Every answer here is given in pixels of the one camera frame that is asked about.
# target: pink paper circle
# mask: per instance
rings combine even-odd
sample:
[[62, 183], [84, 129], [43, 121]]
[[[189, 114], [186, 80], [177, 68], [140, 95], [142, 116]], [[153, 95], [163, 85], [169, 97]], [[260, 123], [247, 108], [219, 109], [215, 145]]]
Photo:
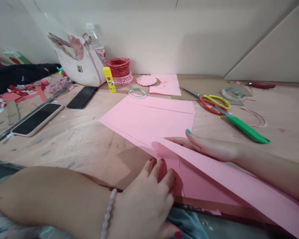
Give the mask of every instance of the pink paper circle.
[[157, 79], [153, 76], [144, 75], [137, 78], [136, 82], [141, 86], [150, 86], [150, 85], [154, 85], [157, 82]]

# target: bottle cap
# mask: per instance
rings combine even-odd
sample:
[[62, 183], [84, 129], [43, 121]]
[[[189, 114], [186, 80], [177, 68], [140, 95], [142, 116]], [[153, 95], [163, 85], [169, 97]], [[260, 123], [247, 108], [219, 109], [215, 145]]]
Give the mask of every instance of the bottle cap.
[[93, 23], [87, 23], [87, 24], [86, 24], [86, 28], [87, 28], [88, 30], [94, 30], [94, 29], [95, 29]]
[[112, 75], [112, 73], [111, 73], [111, 69], [110, 69], [108, 66], [103, 67], [103, 71], [104, 71], [104, 75], [105, 75], [106, 77], [110, 77], [110, 76]]

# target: glue stick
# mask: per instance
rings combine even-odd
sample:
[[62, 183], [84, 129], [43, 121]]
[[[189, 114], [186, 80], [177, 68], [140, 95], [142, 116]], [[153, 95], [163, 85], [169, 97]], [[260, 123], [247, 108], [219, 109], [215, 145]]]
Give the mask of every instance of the glue stick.
[[115, 93], [116, 88], [115, 88], [115, 85], [114, 85], [111, 69], [106, 66], [106, 67], [103, 67], [103, 71], [104, 71], [104, 75], [106, 77], [107, 84], [109, 85], [110, 91], [112, 93]]

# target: clear tape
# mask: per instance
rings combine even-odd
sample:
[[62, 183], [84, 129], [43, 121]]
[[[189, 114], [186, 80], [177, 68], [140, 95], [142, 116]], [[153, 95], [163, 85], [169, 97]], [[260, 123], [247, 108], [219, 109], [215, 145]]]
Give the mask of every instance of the clear tape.
[[[226, 92], [226, 90], [234, 92], [238, 96], [238, 98], [235, 98], [235, 97], [232, 97], [232, 96], [228, 95], [227, 92]], [[244, 94], [241, 91], [239, 91], [239, 90], [237, 90], [235, 88], [232, 88], [232, 87], [227, 87], [227, 88], [223, 89], [221, 91], [221, 94], [225, 98], [227, 98], [228, 100], [231, 100], [231, 101], [240, 101], [243, 98], [243, 96], [244, 96]]]
[[[132, 94], [133, 91], [141, 91], [141, 92], [144, 93], [144, 95], [143, 95], [143, 96], [136, 96], [136, 95], [133, 95], [133, 94]], [[129, 95], [132, 96], [132, 97], [135, 98], [135, 99], [143, 99], [143, 98], [146, 97], [147, 94], [146, 94], [146, 92], [145, 92], [144, 90], [139, 89], [139, 88], [136, 88], [136, 89], [130, 89], [130, 90], [129, 90]]]

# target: phone case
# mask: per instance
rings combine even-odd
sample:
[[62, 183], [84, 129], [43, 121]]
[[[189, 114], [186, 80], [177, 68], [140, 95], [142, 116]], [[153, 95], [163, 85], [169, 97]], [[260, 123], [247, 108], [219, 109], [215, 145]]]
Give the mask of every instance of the phone case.
[[19, 134], [19, 133], [14, 133], [13, 130], [16, 128], [13, 128], [10, 133], [15, 134], [15, 135], [21, 135], [21, 136], [25, 136], [25, 137], [31, 137], [32, 135], [34, 135], [37, 131], [39, 131], [47, 122], [49, 122], [57, 113], [59, 113], [62, 109], [63, 109], [63, 105], [61, 105], [61, 107], [59, 107], [56, 111], [54, 111], [48, 118], [46, 118], [41, 124], [39, 124], [31, 133], [29, 134]]

